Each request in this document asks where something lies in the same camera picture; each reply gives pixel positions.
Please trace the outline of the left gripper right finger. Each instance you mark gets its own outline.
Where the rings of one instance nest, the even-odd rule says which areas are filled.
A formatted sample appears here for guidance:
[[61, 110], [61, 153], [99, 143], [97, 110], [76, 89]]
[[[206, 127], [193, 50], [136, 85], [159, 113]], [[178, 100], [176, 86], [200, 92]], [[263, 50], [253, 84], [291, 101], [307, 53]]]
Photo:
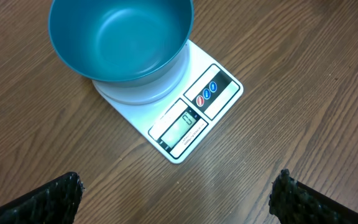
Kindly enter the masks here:
[[284, 224], [358, 224], [358, 213], [280, 171], [272, 183], [269, 213]]

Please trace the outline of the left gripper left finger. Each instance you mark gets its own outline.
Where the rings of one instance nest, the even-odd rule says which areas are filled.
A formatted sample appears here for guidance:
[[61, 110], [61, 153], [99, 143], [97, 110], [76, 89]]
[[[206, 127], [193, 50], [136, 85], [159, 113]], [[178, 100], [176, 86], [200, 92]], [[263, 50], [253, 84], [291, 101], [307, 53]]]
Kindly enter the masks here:
[[0, 224], [72, 224], [84, 190], [80, 176], [68, 172], [1, 206]]

